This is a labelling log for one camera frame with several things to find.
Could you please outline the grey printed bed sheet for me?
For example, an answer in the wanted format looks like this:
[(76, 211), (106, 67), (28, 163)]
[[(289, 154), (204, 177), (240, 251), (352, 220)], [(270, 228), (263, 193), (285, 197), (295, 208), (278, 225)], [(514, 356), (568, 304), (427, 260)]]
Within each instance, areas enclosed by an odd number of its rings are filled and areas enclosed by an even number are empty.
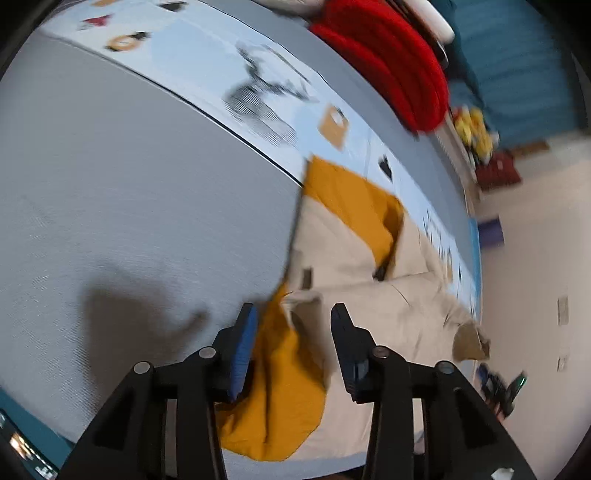
[(283, 277), (300, 187), (190, 105), (1, 5), (1, 389), (78, 440), (138, 361)]

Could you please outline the white folded clothes stack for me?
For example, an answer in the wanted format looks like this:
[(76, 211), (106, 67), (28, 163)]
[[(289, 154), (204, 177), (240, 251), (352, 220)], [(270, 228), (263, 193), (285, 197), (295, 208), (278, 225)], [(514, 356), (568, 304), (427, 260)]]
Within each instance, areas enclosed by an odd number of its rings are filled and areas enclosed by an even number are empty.
[(455, 32), (443, 15), (427, 0), (388, 0), (431, 47), (444, 70), (449, 67), (445, 46), (455, 40)]

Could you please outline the blue curtain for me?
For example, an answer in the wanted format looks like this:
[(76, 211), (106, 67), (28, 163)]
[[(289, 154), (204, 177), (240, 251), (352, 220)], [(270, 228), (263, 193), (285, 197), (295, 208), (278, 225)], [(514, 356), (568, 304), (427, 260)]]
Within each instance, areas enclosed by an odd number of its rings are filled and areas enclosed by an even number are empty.
[(461, 47), (481, 94), (450, 82), (451, 105), (476, 106), (511, 148), (587, 128), (573, 56), (526, 1), (457, 1)]

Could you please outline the red folded blanket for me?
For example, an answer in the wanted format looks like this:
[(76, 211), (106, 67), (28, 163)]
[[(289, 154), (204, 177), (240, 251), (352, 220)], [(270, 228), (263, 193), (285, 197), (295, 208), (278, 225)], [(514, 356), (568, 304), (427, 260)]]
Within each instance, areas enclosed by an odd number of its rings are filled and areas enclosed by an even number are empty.
[(325, 2), (308, 30), (349, 62), (413, 133), (444, 121), (449, 89), (435, 53), (384, 1)]

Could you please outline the beige and mustard coat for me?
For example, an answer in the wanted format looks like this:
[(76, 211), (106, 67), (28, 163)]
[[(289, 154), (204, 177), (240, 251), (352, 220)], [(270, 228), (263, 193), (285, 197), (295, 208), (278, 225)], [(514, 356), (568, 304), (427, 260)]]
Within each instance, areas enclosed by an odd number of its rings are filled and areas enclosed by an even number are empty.
[(448, 290), (446, 268), (399, 199), (315, 157), (308, 163), (290, 261), (266, 305), (245, 396), (217, 413), (221, 446), (256, 461), (365, 451), (373, 408), (346, 392), (331, 312), (407, 361), (485, 361), (490, 343)]

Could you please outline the white wall switch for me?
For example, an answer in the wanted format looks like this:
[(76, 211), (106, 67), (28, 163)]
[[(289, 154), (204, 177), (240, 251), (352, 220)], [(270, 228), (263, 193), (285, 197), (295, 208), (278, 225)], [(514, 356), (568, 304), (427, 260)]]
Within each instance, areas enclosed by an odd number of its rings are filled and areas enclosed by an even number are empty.
[(569, 298), (567, 296), (561, 296), (557, 300), (557, 320), (559, 326), (569, 323)]

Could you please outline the yellow plush toys pile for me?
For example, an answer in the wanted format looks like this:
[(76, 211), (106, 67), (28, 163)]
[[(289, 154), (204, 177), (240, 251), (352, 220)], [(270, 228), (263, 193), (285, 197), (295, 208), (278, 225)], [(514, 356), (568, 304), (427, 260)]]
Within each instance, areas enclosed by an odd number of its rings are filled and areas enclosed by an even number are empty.
[(490, 130), (484, 113), (464, 105), (453, 112), (456, 133), (476, 165), (487, 165), (500, 142), (497, 131)]

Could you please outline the white wall socket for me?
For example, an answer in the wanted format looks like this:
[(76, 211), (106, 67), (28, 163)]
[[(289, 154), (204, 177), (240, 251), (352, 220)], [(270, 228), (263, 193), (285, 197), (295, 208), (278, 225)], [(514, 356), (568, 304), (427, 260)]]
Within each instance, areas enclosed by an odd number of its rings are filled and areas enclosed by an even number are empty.
[(569, 360), (568, 355), (563, 355), (558, 358), (558, 361), (557, 361), (557, 371), (558, 372), (562, 372), (567, 368), (568, 360)]

